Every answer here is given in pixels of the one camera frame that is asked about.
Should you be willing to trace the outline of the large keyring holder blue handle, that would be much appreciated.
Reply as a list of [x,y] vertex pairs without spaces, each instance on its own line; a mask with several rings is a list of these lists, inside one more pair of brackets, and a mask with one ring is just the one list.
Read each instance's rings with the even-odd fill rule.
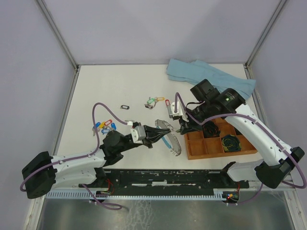
[[170,129],[170,133],[164,135],[162,141],[176,157],[179,156],[182,153],[182,148],[175,135],[174,127],[167,121],[160,119],[155,120],[155,126],[160,129]]

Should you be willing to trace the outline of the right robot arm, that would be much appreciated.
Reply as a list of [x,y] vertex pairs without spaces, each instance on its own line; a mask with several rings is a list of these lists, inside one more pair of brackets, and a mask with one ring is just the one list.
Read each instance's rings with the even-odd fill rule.
[[307,180],[299,168],[299,161],[305,153],[300,147],[291,147],[280,140],[252,112],[245,99],[234,89],[219,92],[208,80],[203,80],[190,90],[199,105],[188,109],[179,93],[170,105],[169,116],[180,123],[182,135],[202,130],[204,125],[216,118],[222,118],[236,128],[257,150],[262,159],[245,163],[231,162],[224,167],[220,182],[225,187],[232,187],[239,181],[258,180],[265,186],[275,189],[279,184],[294,187],[285,181],[296,168],[306,188]]

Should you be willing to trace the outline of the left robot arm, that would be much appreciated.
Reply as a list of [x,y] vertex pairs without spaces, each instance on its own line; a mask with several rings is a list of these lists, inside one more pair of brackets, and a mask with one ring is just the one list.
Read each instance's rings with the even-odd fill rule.
[[169,128],[155,128],[136,125],[130,134],[123,135],[110,131],[103,143],[89,153],[65,156],[50,156],[48,151],[37,154],[23,169],[20,190],[27,198],[35,199],[46,195],[50,190],[74,185],[101,187],[106,182],[103,167],[114,165],[123,158],[123,152],[153,144],[169,134]]

